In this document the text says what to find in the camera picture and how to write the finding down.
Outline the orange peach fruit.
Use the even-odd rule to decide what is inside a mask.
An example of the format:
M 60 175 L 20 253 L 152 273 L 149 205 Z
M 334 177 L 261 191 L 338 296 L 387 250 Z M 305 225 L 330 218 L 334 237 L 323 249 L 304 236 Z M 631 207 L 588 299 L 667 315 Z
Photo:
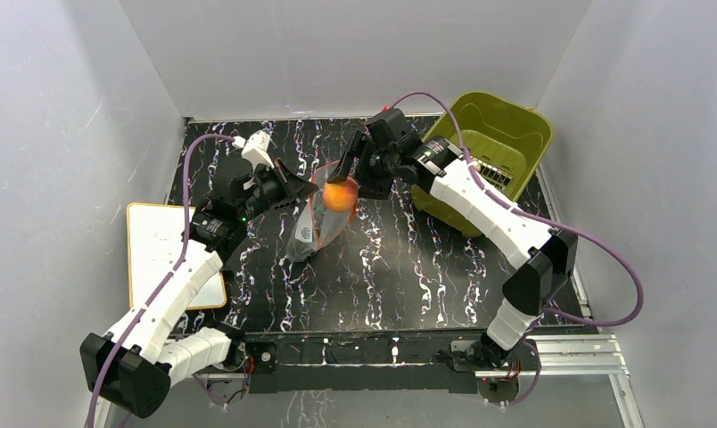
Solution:
M 323 203 L 331 211 L 348 212 L 354 209 L 358 193 L 358 185 L 352 179 L 340 183 L 326 183 L 323 188 Z

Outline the clear zip bag red zipper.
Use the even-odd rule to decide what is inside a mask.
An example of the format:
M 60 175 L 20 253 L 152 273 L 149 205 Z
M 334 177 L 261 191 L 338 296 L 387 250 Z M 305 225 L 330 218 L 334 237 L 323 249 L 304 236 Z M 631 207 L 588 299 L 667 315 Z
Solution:
M 315 255 L 335 239 L 355 216 L 358 201 L 353 210 L 343 213 L 331 211 L 323 203 L 323 188 L 337 164 L 337 161 L 329 162 L 317 168 L 312 175 L 311 182 L 317 184 L 319 190 L 309 197 L 286 245 L 285 257 L 291 262 L 302 262 Z

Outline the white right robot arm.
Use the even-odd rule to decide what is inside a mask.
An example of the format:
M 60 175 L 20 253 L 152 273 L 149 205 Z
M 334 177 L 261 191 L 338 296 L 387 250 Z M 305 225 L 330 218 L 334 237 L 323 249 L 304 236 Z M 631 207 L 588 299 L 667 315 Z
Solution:
M 577 235 L 528 219 L 517 204 L 482 181 L 468 152 L 443 136 L 423 139 L 404 113 L 388 108 L 354 133 L 330 184 L 353 179 L 358 197 L 385 199 L 399 178 L 444 202 L 493 242 L 515 272 L 502 286 L 503 301 L 479 343 L 453 358 L 480 367 L 507 368 L 517 345 L 569 281 Z

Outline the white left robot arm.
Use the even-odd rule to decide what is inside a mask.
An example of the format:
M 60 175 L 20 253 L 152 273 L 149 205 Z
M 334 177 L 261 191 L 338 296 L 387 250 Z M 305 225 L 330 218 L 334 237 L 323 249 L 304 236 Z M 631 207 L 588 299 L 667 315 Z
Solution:
M 279 160 L 253 166 L 235 159 L 230 173 L 194 208 L 184 208 L 185 228 L 175 265 L 146 301 L 130 309 L 104 334 L 90 333 L 79 353 L 92 393 L 86 425 L 95 424 L 99 399 L 134 416 L 151 416 L 169 390 L 208 366 L 226 371 L 243 366 L 247 349 L 230 327 L 203 327 L 167 343 L 179 318 L 201 288 L 223 270 L 259 215 L 306 201 L 316 184 Z

